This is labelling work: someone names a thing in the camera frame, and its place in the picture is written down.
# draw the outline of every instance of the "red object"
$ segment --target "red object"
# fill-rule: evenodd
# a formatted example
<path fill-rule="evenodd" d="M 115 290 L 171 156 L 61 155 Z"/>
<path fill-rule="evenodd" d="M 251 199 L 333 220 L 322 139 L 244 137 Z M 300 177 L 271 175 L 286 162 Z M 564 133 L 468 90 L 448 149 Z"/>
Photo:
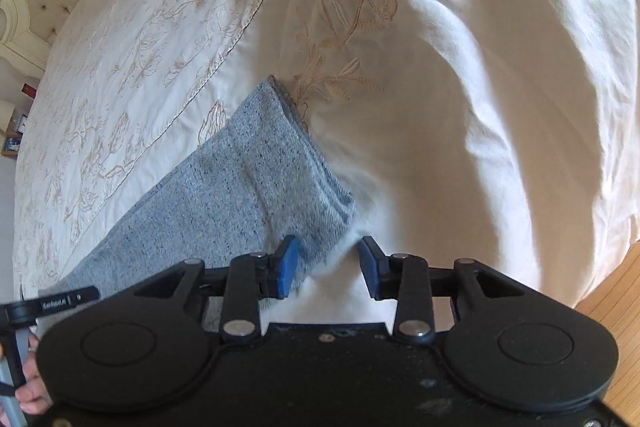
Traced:
<path fill-rule="evenodd" d="M 36 88 L 31 87 L 29 84 L 22 86 L 22 92 L 31 98 L 36 98 Z"/>

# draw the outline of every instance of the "screw head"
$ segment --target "screw head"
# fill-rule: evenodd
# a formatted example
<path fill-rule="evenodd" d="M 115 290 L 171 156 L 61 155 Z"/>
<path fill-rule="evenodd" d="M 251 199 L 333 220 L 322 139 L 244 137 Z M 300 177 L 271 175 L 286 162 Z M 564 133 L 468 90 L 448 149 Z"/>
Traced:
<path fill-rule="evenodd" d="M 431 326 L 424 321 L 404 321 L 398 330 L 408 337 L 423 337 L 431 333 Z"/>
<path fill-rule="evenodd" d="M 255 324 L 244 319 L 236 319 L 225 323 L 222 329 L 232 337 L 247 337 L 255 331 Z"/>

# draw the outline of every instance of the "gray handle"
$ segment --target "gray handle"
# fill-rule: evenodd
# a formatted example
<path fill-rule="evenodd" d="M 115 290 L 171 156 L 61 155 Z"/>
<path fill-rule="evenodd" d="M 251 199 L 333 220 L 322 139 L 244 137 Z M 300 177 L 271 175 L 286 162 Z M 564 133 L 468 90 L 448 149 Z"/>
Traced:
<path fill-rule="evenodd" d="M 29 354 L 29 335 L 31 330 L 25 328 L 15 332 L 15 340 L 18 346 L 18 353 L 20 353 L 20 362 L 24 363 Z M 14 381 L 11 378 L 11 371 L 9 370 L 9 363 L 6 359 L 0 360 L 0 381 L 7 385 L 14 385 Z M 0 396 L 2 407 L 9 419 L 11 427 L 27 427 L 27 418 L 20 409 L 20 403 L 14 397 Z"/>

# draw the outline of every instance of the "cream bedspread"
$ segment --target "cream bedspread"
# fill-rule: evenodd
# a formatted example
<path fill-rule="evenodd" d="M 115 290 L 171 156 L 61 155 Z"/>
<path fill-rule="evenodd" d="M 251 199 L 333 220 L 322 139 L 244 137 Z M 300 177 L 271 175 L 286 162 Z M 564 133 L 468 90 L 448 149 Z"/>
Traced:
<path fill-rule="evenodd" d="M 81 0 L 20 151 L 16 289 L 68 273 L 270 73 L 356 196 L 345 250 L 476 257 L 574 304 L 638 237 L 638 0 Z M 336 252 L 273 317 L 391 310 Z"/>

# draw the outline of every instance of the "gray-blue cloth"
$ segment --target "gray-blue cloth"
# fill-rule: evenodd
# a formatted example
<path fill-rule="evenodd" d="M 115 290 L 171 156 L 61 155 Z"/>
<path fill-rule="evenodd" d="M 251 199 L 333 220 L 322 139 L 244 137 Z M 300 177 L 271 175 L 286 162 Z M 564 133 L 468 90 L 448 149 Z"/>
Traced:
<path fill-rule="evenodd" d="M 106 298 L 184 259 L 220 267 L 272 252 L 290 233 L 302 244 L 298 284 L 344 237 L 353 210 L 289 95 L 269 77 L 46 293 L 95 285 Z"/>

